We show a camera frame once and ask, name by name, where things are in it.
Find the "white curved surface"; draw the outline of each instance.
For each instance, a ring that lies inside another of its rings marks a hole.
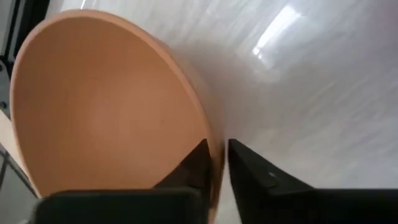
[[[316,187],[398,187],[395,0],[54,0],[122,16],[189,58],[237,138]],[[218,223],[239,223],[225,170]]]

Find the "black frame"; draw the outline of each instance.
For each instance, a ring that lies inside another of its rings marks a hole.
[[[30,223],[208,223],[212,164],[206,139],[153,189],[74,190],[41,201]]]
[[[15,0],[4,55],[0,60],[6,65],[11,79],[17,53],[29,32],[45,18],[50,0]]]
[[[397,189],[316,189],[235,139],[229,173],[242,223],[398,220]]]

